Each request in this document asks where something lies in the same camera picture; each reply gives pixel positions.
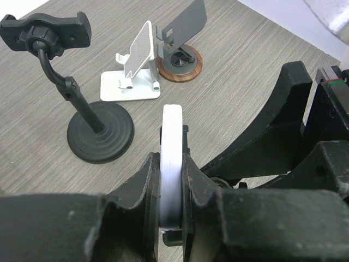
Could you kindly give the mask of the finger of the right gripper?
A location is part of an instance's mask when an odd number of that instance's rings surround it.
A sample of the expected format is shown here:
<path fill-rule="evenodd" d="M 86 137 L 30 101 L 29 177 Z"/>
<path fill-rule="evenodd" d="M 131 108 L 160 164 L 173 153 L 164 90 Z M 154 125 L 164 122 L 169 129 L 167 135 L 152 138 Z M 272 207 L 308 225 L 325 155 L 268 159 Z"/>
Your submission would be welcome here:
<path fill-rule="evenodd" d="M 267 102 L 226 150 L 202 167 L 208 177 L 240 180 L 291 170 L 303 127 L 312 79 L 303 62 L 288 62 Z"/>

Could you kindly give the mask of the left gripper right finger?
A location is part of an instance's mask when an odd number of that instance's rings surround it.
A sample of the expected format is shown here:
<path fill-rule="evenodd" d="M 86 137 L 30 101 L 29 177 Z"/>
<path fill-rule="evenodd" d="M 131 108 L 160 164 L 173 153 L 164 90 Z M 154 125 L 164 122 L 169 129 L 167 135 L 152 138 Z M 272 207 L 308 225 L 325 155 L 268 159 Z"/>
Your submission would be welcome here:
<path fill-rule="evenodd" d="M 348 261 L 348 206 L 327 190 L 220 188 L 183 157 L 184 261 Z"/>

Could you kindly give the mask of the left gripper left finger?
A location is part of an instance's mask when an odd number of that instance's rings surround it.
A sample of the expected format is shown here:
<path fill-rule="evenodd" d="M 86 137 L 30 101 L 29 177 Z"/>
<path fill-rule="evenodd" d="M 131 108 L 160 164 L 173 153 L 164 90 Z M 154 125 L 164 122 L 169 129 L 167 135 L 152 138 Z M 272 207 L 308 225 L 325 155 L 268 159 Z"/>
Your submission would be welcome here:
<path fill-rule="evenodd" d="M 109 194 L 1 197 L 1 261 L 156 261 L 160 155 Z"/>

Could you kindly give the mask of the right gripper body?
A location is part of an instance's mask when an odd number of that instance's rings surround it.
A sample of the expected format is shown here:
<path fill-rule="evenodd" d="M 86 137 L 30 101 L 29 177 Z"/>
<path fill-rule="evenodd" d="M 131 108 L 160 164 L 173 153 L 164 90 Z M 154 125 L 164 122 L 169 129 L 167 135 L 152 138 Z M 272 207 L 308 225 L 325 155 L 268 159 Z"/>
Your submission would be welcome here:
<path fill-rule="evenodd" d="M 262 187 L 323 189 L 348 199 L 348 70 L 321 68 L 316 82 L 295 168 Z"/>

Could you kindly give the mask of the black round-base phone stand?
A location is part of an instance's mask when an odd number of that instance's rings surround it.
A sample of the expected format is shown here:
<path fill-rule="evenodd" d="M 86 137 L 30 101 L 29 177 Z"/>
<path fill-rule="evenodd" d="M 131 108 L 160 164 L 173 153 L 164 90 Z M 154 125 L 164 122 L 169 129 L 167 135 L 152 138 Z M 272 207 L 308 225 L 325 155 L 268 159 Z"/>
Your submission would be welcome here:
<path fill-rule="evenodd" d="M 183 125 L 183 153 L 190 154 L 190 148 L 188 148 L 188 132 L 189 127 L 188 125 Z M 175 246 L 181 246 L 182 245 L 182 228 L 179 228 L 178 230 L 173 231 L 166 231 L 162 234 L 163 236 L 163 243 L 168 247 L 175 247 Z"/>

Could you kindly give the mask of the phone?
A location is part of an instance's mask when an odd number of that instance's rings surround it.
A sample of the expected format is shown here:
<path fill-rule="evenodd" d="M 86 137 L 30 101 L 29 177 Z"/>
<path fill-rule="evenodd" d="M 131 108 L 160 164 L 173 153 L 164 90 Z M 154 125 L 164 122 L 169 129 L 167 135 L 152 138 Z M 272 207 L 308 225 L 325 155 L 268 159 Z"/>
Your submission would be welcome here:
<path fill-rule="evenodd" d="M 163 231 L 179 228 L 182 219 L 182 107 L 163 108 L 160 151 L 159 227 Z"/>

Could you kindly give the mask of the black gooseneck phone stand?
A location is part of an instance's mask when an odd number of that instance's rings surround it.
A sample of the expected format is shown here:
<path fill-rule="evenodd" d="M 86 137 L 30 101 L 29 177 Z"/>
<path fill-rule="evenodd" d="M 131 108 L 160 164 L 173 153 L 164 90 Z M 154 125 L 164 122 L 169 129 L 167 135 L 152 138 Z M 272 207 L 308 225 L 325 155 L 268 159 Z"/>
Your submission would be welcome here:
<path fill-rule="evenodd" d="M 76 109 L 67 128 L 67 142 L 80 159 L 92 164 L 109 163 L 129 149 L 135 134 L 128 111 L 114 102 L 88 103 L 72 76 L 61 76 L 51 60 L 67 49 L 87 48 L 92 29 L 87 15 L 54 17 L 36 13 L 25 19 L 7 14 L 1 20 L 1 38 L 13 51 L 27 51 L 39 59 L 46 77 Z"/>

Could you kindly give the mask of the wooden base phone stand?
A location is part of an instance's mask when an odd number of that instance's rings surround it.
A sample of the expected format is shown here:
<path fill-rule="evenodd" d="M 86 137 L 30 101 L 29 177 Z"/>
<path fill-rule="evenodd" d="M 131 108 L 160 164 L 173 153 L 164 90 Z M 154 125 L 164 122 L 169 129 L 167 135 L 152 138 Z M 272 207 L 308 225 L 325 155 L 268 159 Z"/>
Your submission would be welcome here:
<path fill-rule="evenodd" d="M 175 83 L 189 82 L 200 74 L 203 60 L 200 53 L 187 42 L 201 32 L 207 22 L 205 3 L 193 1 L 164 29 L 155 28 L 157 45 L 156 65 L 159 74 Z"/>

